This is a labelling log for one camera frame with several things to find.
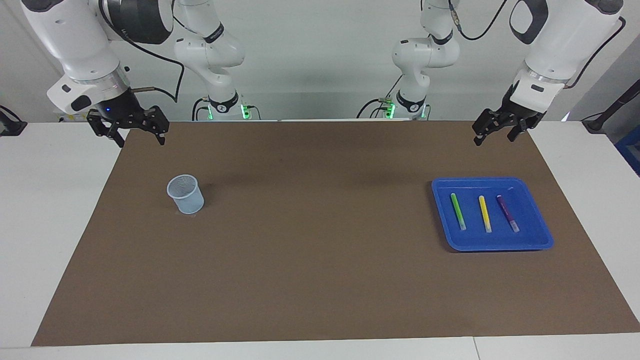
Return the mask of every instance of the pen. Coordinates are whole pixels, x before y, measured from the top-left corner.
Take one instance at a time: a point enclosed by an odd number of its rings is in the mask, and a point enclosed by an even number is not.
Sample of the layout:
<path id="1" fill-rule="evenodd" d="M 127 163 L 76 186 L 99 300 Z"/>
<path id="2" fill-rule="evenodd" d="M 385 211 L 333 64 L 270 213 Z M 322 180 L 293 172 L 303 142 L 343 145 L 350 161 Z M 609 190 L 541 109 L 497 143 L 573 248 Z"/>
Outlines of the pen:
<path id="1" fill-rule="evenodd" d="M 456 217 L 458 217 L 458 223 L 460 225 L 460 230 L 467 230 L 467 225 L 465 224 L 465 218 L 462 217 L 462 210 L 460 210 L 460 204 L 458 204 L 458 197 L 455 193 L 451 193 L 451 202 L 453 202 L 453 210 L 456 211 Z"/>
<path id="2" fill-rule="evenodd" d="M 486 202 L 484 201 L 484 196 L 480 196 L 478 198 L 480 200 L 480 210 L 482 210 L 482 219 L 484 220 L 484 230 L 487 233 L 490 233 L 491 230 L 491 222 L 489 221 L 489 211 L 486 209 Z"/>
<path id="3" fill-rule="evenodd" d="M 507 218 L 509 225 L 511 225 L 511 228 L 513 229 L 513 232 L 514 233 L 519 232 L 520 228 L 518 227 L 518 224 L 516 224 L 516 220 L 511 216 L 509 209 L 507 209 L 507 203 L 504 202 L 502 195 L 498 195 L 497 199 L 498 199 L 498 204 L 500 204 L 500 207 L 502 208 L 502 212 L 504 213 L 504 216 Z"/>

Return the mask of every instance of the plastic tray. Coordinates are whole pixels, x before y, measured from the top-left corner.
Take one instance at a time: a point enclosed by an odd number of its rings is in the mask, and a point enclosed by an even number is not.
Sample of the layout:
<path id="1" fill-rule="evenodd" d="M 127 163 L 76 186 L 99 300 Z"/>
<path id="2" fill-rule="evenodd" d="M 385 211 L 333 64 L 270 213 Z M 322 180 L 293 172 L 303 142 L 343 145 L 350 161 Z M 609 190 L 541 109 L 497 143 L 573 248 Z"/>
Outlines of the plastic tray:
<path id="1" fill-rule="evenodd" d="M 527 185 L 515 177 L 440 178 L 431 185 L 447 242 L 458 251 L 545 250 L 554 240 Z M 460 230 L 451 193 L 458 197 L 467 230 Z M 484 230 L 478 197 L 484 195 L 492 233 Z M 512 230 L 496 197 L 502 195 L 520 232 Z"/>

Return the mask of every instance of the brown surface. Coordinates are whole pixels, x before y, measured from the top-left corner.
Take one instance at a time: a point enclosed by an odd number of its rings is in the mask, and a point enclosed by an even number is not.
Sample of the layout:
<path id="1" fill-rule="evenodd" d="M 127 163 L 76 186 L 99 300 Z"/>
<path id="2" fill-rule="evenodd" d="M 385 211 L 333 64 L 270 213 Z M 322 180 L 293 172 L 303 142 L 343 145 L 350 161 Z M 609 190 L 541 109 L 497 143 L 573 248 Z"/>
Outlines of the brown surface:
<path id="1" fill-rule="evenodd" d="M 470 123 L 172 124 L 133 131 L 34 345 L 637 332 L 529 136 Z M 205 208 L 177 213 L 190 173 Z M 556 245 L 460 254 L 430 181 L 517 176 Z"/>

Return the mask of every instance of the translucent cup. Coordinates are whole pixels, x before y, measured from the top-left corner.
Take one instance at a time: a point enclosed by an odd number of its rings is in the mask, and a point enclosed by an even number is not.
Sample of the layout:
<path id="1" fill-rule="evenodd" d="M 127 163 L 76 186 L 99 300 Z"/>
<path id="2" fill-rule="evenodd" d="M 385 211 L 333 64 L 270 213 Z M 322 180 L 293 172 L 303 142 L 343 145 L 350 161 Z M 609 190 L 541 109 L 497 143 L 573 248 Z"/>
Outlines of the translucent cup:
<path id="1" fill-rule="evenodd" d="M 198 180 L 191 175 L 174 177 L 166 186 L 166 193 L 175 201 L 178 210 L 183 214 L 195 214 L 204 206 Z"/>

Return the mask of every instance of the white table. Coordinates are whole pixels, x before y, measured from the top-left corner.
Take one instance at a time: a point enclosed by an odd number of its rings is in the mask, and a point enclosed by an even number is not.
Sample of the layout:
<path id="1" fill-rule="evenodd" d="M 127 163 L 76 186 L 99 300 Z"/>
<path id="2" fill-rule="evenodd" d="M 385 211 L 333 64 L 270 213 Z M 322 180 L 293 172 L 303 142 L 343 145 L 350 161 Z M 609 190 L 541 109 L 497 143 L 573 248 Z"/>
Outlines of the white table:
<path id="1" fill-rule="evenodd" d="M 638 317 L 640 179 L 579 123 L 531 134 Z M 118 153 L 86 124 L 0 138 L 0 359 L 640 359 L 640 333 L 29 348 Z"/>

